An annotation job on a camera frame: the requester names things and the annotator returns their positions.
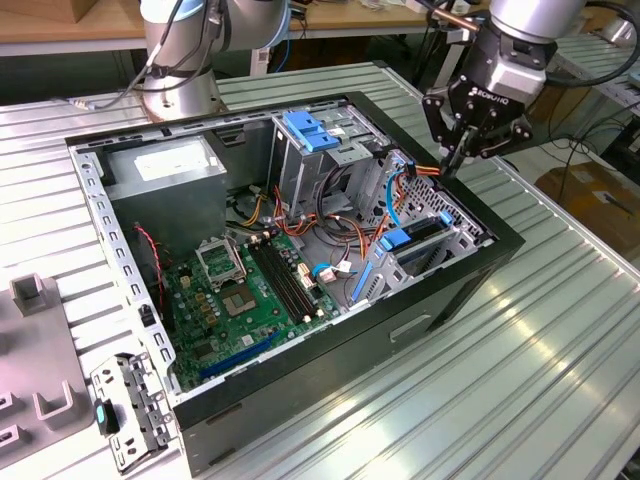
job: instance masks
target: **black computer chassis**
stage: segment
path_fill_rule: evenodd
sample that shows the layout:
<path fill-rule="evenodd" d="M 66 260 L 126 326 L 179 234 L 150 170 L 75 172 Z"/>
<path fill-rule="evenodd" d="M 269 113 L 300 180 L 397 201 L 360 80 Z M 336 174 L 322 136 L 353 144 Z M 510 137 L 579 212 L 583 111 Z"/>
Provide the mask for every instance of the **black computer chassis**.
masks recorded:
<path fill-rule="evenodd" d="M 422 146 L 361 92 L 314 97 L 216 116 L 337 99 L 354 105 L 418 164 L 438 166 Z M 189 122 L 193 124 L 197 120 L 191 118 Z M 184 120 L 111 131 L 108 135 L 113 138 L 114 134 L 122 134 L 122 138 L 131 139 L 140 130 L 162 129 L 180 123 Z M 86 145 L 99 141 L 104 135 L 74 137 L 67 139 L 67 144 Z M 215 388 L 175 406 L 175 419 L 192 475 L 221 462 L 442 326 L 524 244 L 522 237 L 458 179 L 443 178 L 439 183 L 497 240 L 346 321 L 326 328 L 267 361 L 254 364 L 239 375 L 227 377 Z"/>

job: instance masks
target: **metal table surface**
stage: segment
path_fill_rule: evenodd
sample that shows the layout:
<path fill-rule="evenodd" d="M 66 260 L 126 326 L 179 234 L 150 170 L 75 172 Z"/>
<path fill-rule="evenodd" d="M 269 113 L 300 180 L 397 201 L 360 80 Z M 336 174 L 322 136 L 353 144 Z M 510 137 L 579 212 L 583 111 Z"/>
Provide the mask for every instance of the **metal table surface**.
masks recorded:
<path fill-rule="evenodd" d="M 558 40 L 558 52 L 553 62 L 572 75 L 590 79 L 606 75 L 622 65 L 632 48 L 616 47 L 596 35 L 581 34 Z M 640 70 L 640 61 L 631 68 Z M 627 81 L 627 75 L 593 87 L 622 107 L 638 104 L 631 111 L 640 113 L 640 89 Z"/>
<path fill-rule="evenodd" d="M 362 90 L 429 149 L 420 95 L 372 64 L 220 82 L 232 109 Z M 107 112 L 0 108 L 2 281 L 54 276 L 85 374 L 136 351 L 62 139 L 145 123 Z M 442 329 L 203 478 L 613 478 L 640 445 L 640 275 L 498 159 L 460 176 L 525 239 Z M 132 474 L 184 478 L 176 442 Z M 1 478 L 116 477 L 94 425 Z"/>

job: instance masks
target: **white label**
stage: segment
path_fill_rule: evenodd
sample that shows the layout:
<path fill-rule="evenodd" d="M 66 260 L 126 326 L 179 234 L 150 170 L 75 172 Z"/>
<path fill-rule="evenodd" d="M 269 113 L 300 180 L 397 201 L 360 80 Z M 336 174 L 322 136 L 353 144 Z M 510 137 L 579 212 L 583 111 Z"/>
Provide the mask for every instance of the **white label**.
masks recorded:
<path fill-rule="evenodd" d="M 611 195 L 609 192 L 593 192 L 595 197 L 600 200 L 602 203 L 611 203 L 607 197 L 611 197 L 615 200 L 615 197 Z"/>
<path fill-rule="evenodd" d="M 346 260 L 341 261 L 336 267 L 338 271 L 349 273 L 351 271 L 351 262 L 347 262 Z"/>
<path fill-rule="evenodd" d="M 145 182 L 210 165 L 202 145 L 197 143 L 140 155 L 134 163 Z"/>
<path fill-rule="evenodd" d="M 331 130 L 327 130 L 327 133 L 335 137 L 337 135 L 344 135 L 344 130 L 341 129 L 340 127 L 337 127 L 337 128 L 332 128 Z"/>

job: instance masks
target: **motherboard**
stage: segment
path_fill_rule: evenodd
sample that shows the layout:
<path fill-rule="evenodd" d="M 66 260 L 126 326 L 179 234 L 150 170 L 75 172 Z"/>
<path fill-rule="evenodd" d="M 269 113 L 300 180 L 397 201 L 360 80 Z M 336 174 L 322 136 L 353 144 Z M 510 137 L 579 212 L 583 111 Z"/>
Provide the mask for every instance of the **motherboard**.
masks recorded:
<path fill-rule="evenodd" d="M 286 235 L 215 247 L 164 272 L 164 322 L 185 390 L 340 315 Z"/>

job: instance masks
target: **expansion slot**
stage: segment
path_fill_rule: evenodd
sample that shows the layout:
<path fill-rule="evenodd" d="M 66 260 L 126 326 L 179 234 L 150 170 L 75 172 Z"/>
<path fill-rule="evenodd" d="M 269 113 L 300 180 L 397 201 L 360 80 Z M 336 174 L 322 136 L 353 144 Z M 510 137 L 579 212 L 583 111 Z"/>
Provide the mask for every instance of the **expansion slot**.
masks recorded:
<path fill-rule="evenodd" d="M 256 243 L 249 246 L 249 252 L 293 322 L 311 321 L 313 304 L 278 251 L 270 244 Z"/>

